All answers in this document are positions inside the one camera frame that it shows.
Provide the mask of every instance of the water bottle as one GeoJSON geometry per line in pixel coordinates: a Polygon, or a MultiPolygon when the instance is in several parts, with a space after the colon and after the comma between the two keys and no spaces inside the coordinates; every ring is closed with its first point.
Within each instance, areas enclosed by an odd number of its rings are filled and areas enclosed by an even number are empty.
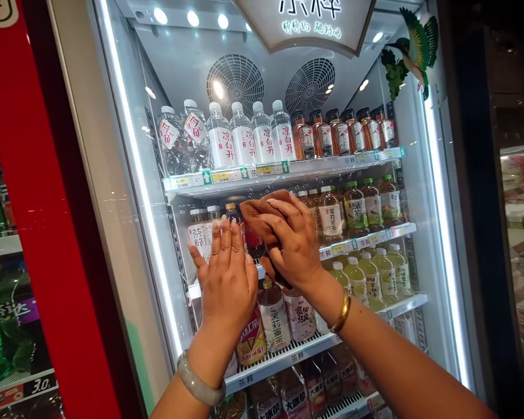
{"type": "Polygon", "coordinates": [[[229,129],[229,122],[221,113],[221,106],[217,102],[210,103],[210,118],[207,122],[208,138],[210,141],[213,170],[236,167],[233,138],[229,129]]]}
{"type": "Polygon", "coordinates": [[[293,144],[293,129],[291,128],[291,119],[284,112],[282,101],[275,101],[272,104],[274,118],[272,120],[272,134],[274,143],[279,149],[281,160],[297,160],[295,155],[295,146],[293,144]]]}
{"type": "Polygon", "coordinates": [[[279,150],[275,149],[272,138],[272,122],[270,117],[264,113],[262,102],[252,105],[254,116],[250,127],[254,134],[254,145],[256,146],[256,161],[260,164],[271,163],[281,160],[279,150]]]}
{"type": "Polygon", "coordinates": [[[185,139],[183,123],[175,115],[173,108],[170,106],[161,107],[161,114],[157,117],[157,127],[167,175],[192,173],[192,154],[185,139]]]}
{"type": "Polygon", "coordinates": [[[239,166],[256,165],[256,147],[254,146],[254,136],[250,128],[250,120],[243,112],[243,105],[235,102],[231,105],[233,118],[231,118],[231,136],[233,137],[233,147],[235,157],[239,166]]]}

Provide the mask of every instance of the ceiling light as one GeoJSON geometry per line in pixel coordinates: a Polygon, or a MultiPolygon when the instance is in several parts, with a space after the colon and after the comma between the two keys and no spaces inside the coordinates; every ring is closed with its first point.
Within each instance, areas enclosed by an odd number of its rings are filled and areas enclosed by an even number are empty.
{"type": "Polygon", "coordinates": [[[219,17],[217,18],[217,24],[219,25],[220,28],[222,29],[227,29],[227,27],[229,26],[229,19],[227,19],[227,16],[225,16],[223,13],[221,15],[219,15],[219,17]]]}
{"type": "Polygon", "coordinates": [[[167,15],[160,8],[153,9],[153,16],[161,24],[167,24],[167,15]]]}
{"type": "Polygon", "coordinates": [[[200,19],[198,19],[198,15],[195,14],[192,10],[188,12],[188,15],[186,15],[186,18],[188,19],[188,23],[190,23],[194,27],[200,24],[200,19]]]}

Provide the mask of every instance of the shelf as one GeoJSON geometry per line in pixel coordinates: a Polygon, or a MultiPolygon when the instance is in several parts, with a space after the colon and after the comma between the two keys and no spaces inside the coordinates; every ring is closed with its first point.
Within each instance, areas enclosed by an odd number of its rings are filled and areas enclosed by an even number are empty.
{"type": "Polygon", "coordinates": [[[54,370],[30,375],[14,372],[0,382],[0,409],[58,388],[54,370]]]}
{"type": "MultiPolygon", "coordinates": [[[[385,319],[390,320],[401,314],[404,314],[416,307],[420,307],[427,302],[425,294],[416,294],[407,300],[400,301],[393,306],[379,311],[377,314],[385,319]]],[[[321,335],[318,332],[309,340],[303,343],[297,343],[294,340],[291,344],[275,353],[268,352],[264,359],[258,361],[250,367],[239,366],[237,374],[226,378],[227,394],[233,394],[239,390],[244,390],[251,384],[268,378],[304,359],[319,354],[341,342],[339,336],[333,333],[321,335]]]]}
{"type": "Polygon", "coordinates": [[[0,256],[22,251],[22,244],[18,235],[0,237],[0,256]]]}
{"type": "Polygon", "coordinates": [[[344,157],[242,166],[222,171],[202,171],[163,179],[165,192],[198,198],[244,191],[252,187],[310,181],[317,177],[349,173],[405,157],[403,147],[344,157]]]}

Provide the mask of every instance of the bird decoration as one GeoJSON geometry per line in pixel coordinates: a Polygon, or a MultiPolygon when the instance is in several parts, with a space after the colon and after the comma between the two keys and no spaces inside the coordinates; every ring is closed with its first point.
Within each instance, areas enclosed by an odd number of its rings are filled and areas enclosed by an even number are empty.
{"type": "Polygon", "coordinates": [[[384,49],[381,62],[387,70],[386,79],[390,87],[390,98],[395,100],[403,85],[404,78],[411,72],[419,81],[417,89],[423,88],[423,100],[429,97],[431,83],[429,72],[437,60],[438,50],[438,22],[435,16],[429,16],[424,24],[419,21],[415,13],[400,8],[400,13],[408,27],[409,39],[399,38],[388,48],[395,48],[402,53],[402,59],[396,60],[391,49],[384,49]]]}

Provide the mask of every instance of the finger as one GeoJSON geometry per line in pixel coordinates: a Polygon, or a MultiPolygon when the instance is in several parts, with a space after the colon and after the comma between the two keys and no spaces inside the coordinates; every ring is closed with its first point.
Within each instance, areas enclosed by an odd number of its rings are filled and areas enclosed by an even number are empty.
{"type": "Polygon", "coordinates": [[[275,199],[269,199],[268,203],[284,215],[287,223],[295,233],[301,233],[305,230],[305,220],[299,210],[293,205],[275,199]]]}

